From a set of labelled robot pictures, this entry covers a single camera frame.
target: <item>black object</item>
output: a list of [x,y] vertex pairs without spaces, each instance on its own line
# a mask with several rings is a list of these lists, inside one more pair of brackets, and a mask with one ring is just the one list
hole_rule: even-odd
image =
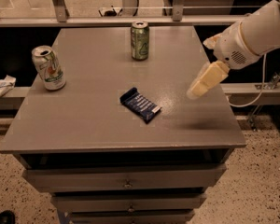
[[159,106],[140,94],[135,87],[123,94],[120,102],[140,116],[145,123],[149,123],[161,111]]
[[0,224],[15,224],[15,215],[11,211],[4,211],[0,213]]

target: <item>black shoe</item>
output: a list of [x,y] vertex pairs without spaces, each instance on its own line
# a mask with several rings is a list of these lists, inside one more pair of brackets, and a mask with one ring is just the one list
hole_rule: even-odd
[[15,224],[15,215],[11,211],[0,213],[0,224]]

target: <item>drawer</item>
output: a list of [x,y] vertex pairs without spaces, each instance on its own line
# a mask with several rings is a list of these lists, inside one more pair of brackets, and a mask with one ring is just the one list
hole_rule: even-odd
[[127,212],[136,213],[143,210],[179,210],[199,208],[205,201],[205,194],[175,193],[174,191],[159,190],[146,194],[144,191],[133,194],[115,193],[92,196],[53,197],[51,202],[60,211],[75,212]]
[[70,219],[75,224],[185,224],[194,216],[190,210],[181,211],[151,211],[141,213],[92,213],[70,214]]
[[121,189],[172,189],[214,186],[224,164],[25,170],[23,177],[40,192]]

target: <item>green can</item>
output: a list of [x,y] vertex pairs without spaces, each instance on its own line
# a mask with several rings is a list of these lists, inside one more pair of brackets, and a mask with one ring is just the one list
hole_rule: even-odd
[[136,60],[145,60],[149,51],[149,27],[146,21],[134,21],[131,27],[131,51]]

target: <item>folded cloth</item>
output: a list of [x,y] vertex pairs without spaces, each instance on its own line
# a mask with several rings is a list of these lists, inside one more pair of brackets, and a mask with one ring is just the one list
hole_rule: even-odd
[[15,215],[11,211],[4,211],[0,213],[0,224],[15,224]]
[[15,87],[16,78],[6,76],[5,79],[0,79],[0,97]]

